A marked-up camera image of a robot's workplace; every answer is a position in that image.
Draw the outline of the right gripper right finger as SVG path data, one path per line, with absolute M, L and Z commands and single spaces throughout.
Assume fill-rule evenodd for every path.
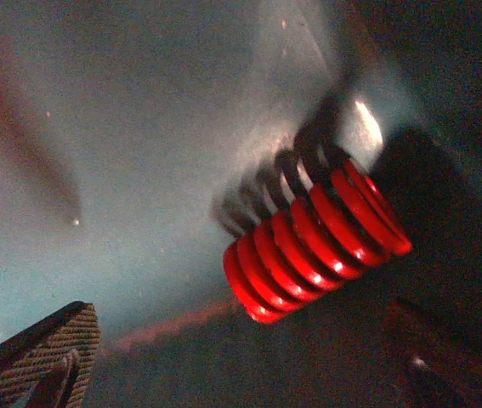
M 384 347 L 410 407 L 482 407 L 482 200 L 443 148 L 398 132 L 373 170 L 412 249 L 395 265 Z

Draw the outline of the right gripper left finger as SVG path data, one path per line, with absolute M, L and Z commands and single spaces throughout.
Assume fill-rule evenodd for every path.
M 97 356 L 94 306 L 75 301 L 0 343 L 0 407 L 80 407 Z

